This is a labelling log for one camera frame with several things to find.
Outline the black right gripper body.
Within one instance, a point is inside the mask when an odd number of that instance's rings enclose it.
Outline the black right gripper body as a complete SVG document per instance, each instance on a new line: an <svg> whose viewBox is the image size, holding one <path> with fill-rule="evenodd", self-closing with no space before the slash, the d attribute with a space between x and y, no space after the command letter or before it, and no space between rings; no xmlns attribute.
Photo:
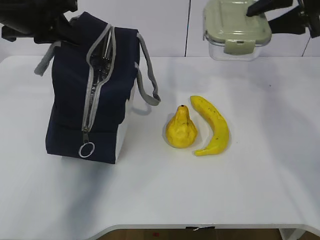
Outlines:
<svg viewBox="0 0 320 240"><path fill-rule="evenodd" d="M299 0L301 15L311 38L320 36L320 0Z"/></svg>

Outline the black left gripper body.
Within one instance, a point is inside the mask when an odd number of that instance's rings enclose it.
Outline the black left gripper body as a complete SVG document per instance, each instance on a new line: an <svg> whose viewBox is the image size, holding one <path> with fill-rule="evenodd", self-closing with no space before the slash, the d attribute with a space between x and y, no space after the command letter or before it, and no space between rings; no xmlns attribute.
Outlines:
<svg viewBox="0 0 320 240"><path fill-rule="evenodd" d="M76 0L2 0L1 37L9 42L32 38L36 44L62 41L77 45L79 34L64 15L77 10Z"/></svg>

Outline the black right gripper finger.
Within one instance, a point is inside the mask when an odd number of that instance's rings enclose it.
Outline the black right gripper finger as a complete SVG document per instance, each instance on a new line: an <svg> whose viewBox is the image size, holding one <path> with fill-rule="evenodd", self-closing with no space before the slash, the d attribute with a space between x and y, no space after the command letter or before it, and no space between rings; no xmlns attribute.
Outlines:
<svg viewBox="0 0 320 240"><path fill-rule="evenodd" d="M268 21L272 34L302 35L306 32L300 11L289 11L282 16Z"/></svg>
<svg viewBox="0 0 320 240"><path fill-rule="evenodd" d="M272 10L288 8L293 0L258 0L247 8L247 17L253 17Z"/></svg>

